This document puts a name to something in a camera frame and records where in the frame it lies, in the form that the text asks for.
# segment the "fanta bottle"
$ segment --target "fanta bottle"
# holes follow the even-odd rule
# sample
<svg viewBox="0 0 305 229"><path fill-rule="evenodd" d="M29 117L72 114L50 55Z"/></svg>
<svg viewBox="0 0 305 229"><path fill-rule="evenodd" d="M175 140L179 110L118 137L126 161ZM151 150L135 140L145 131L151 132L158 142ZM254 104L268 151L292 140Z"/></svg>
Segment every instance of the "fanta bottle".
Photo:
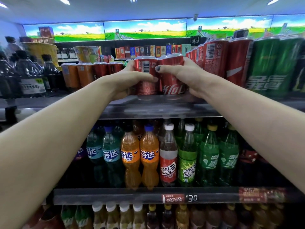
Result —
<svg viewBox="0 0 305 229"><path fill-rule="evenodd" d="M145 126L145 134L140 142L141 160L144 165L142 182L148 189L159 183L157 167L159 163L159 141L153 133L153 126Z"/></svg>
<svg viewBox="0 0 305 229"><path fill-rule="evenodd" d="M133 133L132 125L127 125L121 142L122 160L126 167L125 184L127 188L137 189L142 182L139 172L140 142Z"/></svg>

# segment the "white ceiling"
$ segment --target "white ceiling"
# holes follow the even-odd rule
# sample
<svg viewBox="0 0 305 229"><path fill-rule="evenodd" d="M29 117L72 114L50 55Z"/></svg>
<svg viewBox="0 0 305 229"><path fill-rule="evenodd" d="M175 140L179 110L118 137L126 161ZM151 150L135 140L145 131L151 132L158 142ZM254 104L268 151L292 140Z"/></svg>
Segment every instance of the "white ceiling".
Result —
<svg viewBox="0 0 305 229"><path fill-rule="evenodd" d="M109 20L305 13L305 0L0 0L0 19L21 23L68 23Z"/></svg>

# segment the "green label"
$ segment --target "green label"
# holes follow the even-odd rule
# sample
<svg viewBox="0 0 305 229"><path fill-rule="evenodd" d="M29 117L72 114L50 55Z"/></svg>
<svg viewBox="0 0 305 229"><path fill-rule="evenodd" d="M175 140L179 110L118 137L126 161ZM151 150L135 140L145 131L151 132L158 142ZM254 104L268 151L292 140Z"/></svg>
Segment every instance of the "green label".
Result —
<svg viewBox="0 0 305 229"><path fill-rule="evenodd" d="M181 181L191 183L195 178L196 152L187 152L179 149L178 177Z"/></svg>
<svg viewBox="0 0 305 229"><path fill-rule="evenodd" d="M239 154L238 145L220 142L220 160L221 166L232 169L235 167Z"/></svg>
<svg viewBox="0 0 305 229"><path fill-rule="evenodd" d="M203 162L201 162L203 168L215 169L219 157L219 146L201 142L200 151L203 153Z"/></svg>

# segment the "bottle label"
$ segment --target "bottle label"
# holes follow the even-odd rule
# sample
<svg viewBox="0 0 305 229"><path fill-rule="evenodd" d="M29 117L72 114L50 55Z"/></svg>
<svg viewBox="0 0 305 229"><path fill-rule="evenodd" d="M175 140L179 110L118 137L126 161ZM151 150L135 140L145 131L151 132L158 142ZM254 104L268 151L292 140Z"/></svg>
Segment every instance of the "bottle label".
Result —
<svg viewBox="0 0 305 229"><path fill-rule="evenodd" d="M220 229L232 229L232 226L227 225L224 221L220 224Z"/></svg>
<svg viewBox="0 0 305 229"><path fill-rule="evenodd" d="M22 79L20 82L23 94L44 93L45 87L43 79Z"/></svg>
<svg viewBox="0 0 305 229"><path fill-rule="evenodd" d="M140 148L132 151L122 150L122 160L124 163L134 163L140 159Z"/></svg>
<svg viewBox="0 0 305 229"><path fill-rule="evenodd" d="M107 229L119 229L118 223L107 223Z"/></svg>
<svg viewBox="0 0 305 229"><path fill-rule="evenodd" d="M121 149L116 148L113 150L103 150L104 153L104 160L106 162L116 162L117 160L121 159Z"/></svg>
<svg viewBox="0 0 305 229"><path fill-rule="evenodd" d="M203 154L203 162L201 165L205 169L215 169L219 157L219 146L201 142L200 151Z"/></svg>
<svg viewBox="0 0 305 229"><path fill-rule="evenodd" d="M176 220L176 228L177 229L189 229L188 223L180 223L178 220Z"/></svg>
<svg viewBox="0 0 305 229"><path fill-rule="evenodd" d="M163 151L160 153L175 153L176 151ZM173 182L177 178L177 158L174 159L164 159L160 156L160 179L164 182Z"/></svg>
<svg viewBox="0 0 305 229"><path fill-rule="evenodd" d="M206 229L217 229L218 226L213 226L211 224L209 224L209 222L206 222Z"/></svg>
<svg viewBox="0 0 305 229"><path fill-rule="evenodd" d="M87 154L90 159L97 159L103 156L101 147L87 147Z"/></svg>
<svg viewBox="0 0 305 229"><path fill-rule="evenodd" d="M81 147L77 151L77 154L75 155L74 160L80 160L80 159L82 159L85 156L86 156L86 151Z"/></svg>
<svg viewBox="0 0 305 229"><path fill-rule="evenodd" d="M132 229L132 223L120 223L120 229Z"/></svg>
<svg viewBox="0 0 305 229"><path fill-rule="evenodd" d="M153 163L159 161L159 148L151 151L144 151L141 149L141 160L142 162L147 162L147 163Z"/></svg>
<svg viewBox="0 0 305 229"><path fill-rule="evenodd" d="M50 83L48 81L48 78L47 77L43 77L42 79L44 81L45 88L51 89L51 86L50 86Z"/></svg>
<svg viewBox="0 0 305 229"><path fill-rule="evenodd" d="M106 229L106 222L103 223L94 223L93 224L94 229Z"/></svg>
<svg viewBox="0 0 305 229"><path fill-rule="evenodd" d="M219 147L221 166L227 169L234 168L239 154L238 145L229 144L221 141Z"/></svg>
<svg viewBox="0 0 305 229"><path fill-rule="evenodd" d="M174 229L174 225L171 225L170 227L162 224L162 229Z"/></svg>
<svg viewBox="0 0 305 229"><path fill-rule="evenodd" d="M203 225L197 226L192 220L190 222L190 229L203 229Z"/></svg>
<svg viewBox="0 0 305 229"><path fill-rule="evenodd" d="M197 153L187 152L179 149L178 154L179 154L178 177L183 182L191 183L195 178Z"/></svg>
<svg viewBox="0 0 305 229"><path fill-rule="evenodd" d="M145 223L134 223L132 227L133 229L145 229Z"/></svg>

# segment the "bottle with green label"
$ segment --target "bottle with green label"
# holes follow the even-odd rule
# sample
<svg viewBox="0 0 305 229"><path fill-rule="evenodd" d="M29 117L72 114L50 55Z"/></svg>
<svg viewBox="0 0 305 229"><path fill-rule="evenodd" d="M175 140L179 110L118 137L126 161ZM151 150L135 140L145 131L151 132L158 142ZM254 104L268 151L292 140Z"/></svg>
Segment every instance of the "bottle with green label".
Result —
<svg viewBox="0 0 305 229"><path fill-rule="evenodd" d="M219 145L216 136L217 125L208 124L206 134L200 144L196 182L199 186L215 186L217 180L217 163Z"/></svg>
<svg viewBox="0 0 305 229"><path fill-rule="evenodd" d="M228 134L221 139L220 149L220 186L230 186L232 176L239 154L238 133L236 129L228 124Z"/></svg>
<svg viewBox="0 0 305 229"><path fill-rule="evenodd" d="M201 144L201 141L204 136L204 129L201 125L202 118L195 118L196 124L195 124L195 130L194 130L194 137L196 141L196 146L199 147Z"/></svg>
<svg viewBox="0 0 305 229"><path fill-rule="evenodd" d="M178 148L181 146L182 139L185 135L184 127L185 127L185 118L180 118L178 127L174 128L174 135L177 142Z"/></svg>
<svg viewBox="0 0 305 229"><path fill-rule="evenodd" d="M193 124L185 124L186 134L178 150L178 180L183 187L191 187L195 180L197 147L194 128L195 126Z"/></svg>

